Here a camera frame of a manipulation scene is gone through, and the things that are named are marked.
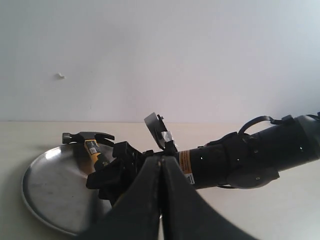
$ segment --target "metal tray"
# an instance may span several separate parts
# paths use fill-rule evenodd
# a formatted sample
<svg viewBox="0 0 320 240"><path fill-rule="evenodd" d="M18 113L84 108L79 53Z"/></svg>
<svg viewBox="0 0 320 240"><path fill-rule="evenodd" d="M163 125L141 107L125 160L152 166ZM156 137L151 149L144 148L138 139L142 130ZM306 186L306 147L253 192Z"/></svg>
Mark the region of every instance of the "metal tray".
<svg viewBox="0 0 320 240"><path fill-rule="evenodd" d="M112 161L112 148L100 147ZM21 181L23 201L41 222L75 236L112 208L108 200L98 199L97 191L86 188L92 171L82 144L53 148L37 157L26 170Z"/></svg>

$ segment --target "table surface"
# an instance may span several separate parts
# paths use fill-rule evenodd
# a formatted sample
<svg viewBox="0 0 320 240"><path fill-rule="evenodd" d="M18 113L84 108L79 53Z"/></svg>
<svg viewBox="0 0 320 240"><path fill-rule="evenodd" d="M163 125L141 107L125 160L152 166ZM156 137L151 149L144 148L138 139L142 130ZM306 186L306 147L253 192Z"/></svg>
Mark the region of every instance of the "table surface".
<svg viewBox="0 0 320 240"><path fill-rule="evenodd" d="M166 124L179 150L187 150L239 130L242 124ZM251 131L265 128L254 127ZM140 151L157 150L143 123L0 122L0 239L67 240L35 219L21 198L21 177L41 153L61 144L62 132L113 134ZM226 219L261 240L320 239L320 161L280 173L270 184L250 190L206 188L198 192Z"/></svg>

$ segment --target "hammer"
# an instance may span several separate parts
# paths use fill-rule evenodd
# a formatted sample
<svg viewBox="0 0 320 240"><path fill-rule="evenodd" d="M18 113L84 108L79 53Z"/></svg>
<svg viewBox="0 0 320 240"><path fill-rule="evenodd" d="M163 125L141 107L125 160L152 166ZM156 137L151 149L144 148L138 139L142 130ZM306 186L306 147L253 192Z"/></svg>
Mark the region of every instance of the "hammer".
<svg viewBox="0 0 320 240"><path fill-rule="evenodd" d="M69 144L72 142L82 143L85 150L89 154L91 161L93 162L94 169L100 170L109 164L109 160L101 152L97 141L101 144L113 147L114 143L110 140L115 140L115 137L96 131L81 131L77 134L71 134L69 132L62 133L62 143Z"/></svg>

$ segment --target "orange label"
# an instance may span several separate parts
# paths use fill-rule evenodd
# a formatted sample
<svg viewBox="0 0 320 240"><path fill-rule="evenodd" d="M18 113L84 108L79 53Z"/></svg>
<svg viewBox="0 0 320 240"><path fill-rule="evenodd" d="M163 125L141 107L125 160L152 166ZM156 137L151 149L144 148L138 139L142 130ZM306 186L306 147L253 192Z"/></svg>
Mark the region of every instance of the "orange label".
<svg viewBox="0 0 320 240"><path fill-rule="evenodd" d="M191 174L190 151L179 152L179 165L183 174Z"/></svg>

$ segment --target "round metal plate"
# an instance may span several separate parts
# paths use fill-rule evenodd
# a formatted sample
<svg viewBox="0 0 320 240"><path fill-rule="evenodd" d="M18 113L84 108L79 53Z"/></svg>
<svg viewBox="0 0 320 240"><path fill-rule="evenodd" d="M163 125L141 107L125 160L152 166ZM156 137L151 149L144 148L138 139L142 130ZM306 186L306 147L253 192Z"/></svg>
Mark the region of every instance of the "round metal plate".
<svg viewBox="0 0 320 240"><path fill-rule="evenodd" d="M99 145L113 160L112 148ZM110 209L108 200L98 199L86 188L91 160L82 144L53 148L37 157L21 183L22 198L41 222L60 232L77 235L101 219Z"/></svg>

